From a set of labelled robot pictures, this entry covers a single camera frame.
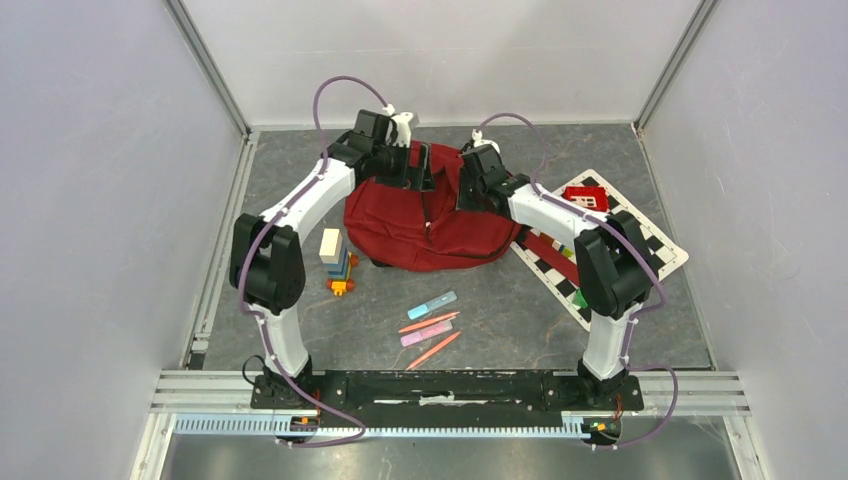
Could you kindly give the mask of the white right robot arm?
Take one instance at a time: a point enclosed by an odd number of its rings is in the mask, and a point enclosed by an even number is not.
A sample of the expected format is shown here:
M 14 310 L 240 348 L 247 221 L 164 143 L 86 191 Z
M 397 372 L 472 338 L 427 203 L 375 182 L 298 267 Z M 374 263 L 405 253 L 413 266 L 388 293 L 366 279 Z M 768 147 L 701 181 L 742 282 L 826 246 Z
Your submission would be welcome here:
M 468 142 L 459 154 L 460 210 L 487 212 L 533 227 L 570 247 L 579 289 L 592 311 L 589 340 L 578 363 L 577 392 L 591 408 L 612 401 L 623 383 L 628 346 L 638 315 L 661 287 L 649 263 L 641 224 L 626 210 L 589 210 L 505 168 L 498 147 Z

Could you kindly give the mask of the red student backpack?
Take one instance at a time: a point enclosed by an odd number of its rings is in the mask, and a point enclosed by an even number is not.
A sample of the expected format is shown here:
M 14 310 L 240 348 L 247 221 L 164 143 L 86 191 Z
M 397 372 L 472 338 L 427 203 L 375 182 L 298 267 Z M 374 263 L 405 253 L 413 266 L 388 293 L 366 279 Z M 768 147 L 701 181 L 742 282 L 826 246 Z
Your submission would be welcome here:
M 456 208 L 463 165 L 457 148 L 431 145 L 430 163 L 433 191 L 368 180 L 347 197 L 343 223 L 364 255 L 413 272 L 468 269 L 499 259 L 513 241 L 530 237 L 507 218 Z

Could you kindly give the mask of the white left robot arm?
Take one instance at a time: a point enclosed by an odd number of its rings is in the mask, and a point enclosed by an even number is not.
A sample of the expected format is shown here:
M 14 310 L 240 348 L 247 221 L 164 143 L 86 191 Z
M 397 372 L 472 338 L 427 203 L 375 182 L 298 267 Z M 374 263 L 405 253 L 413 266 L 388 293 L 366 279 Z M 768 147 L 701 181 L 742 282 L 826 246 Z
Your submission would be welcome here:
M 265 363 L 281 375 L 275 392 L 290 407 L 306 405 L 314 381 L 302 373 L 310 357 L 301 338 L 297 303 L 306 285 L 301 242 L 329 210 L 366 182 L 431 191 L 430 147 L 415 147 L 412 112 L 362 110 L 352 129 L 323 151 L 313 169 L 284 199 L 259 215 L 243 214 L 233 227 L 230 281 L 240 309 L 253 316 Z

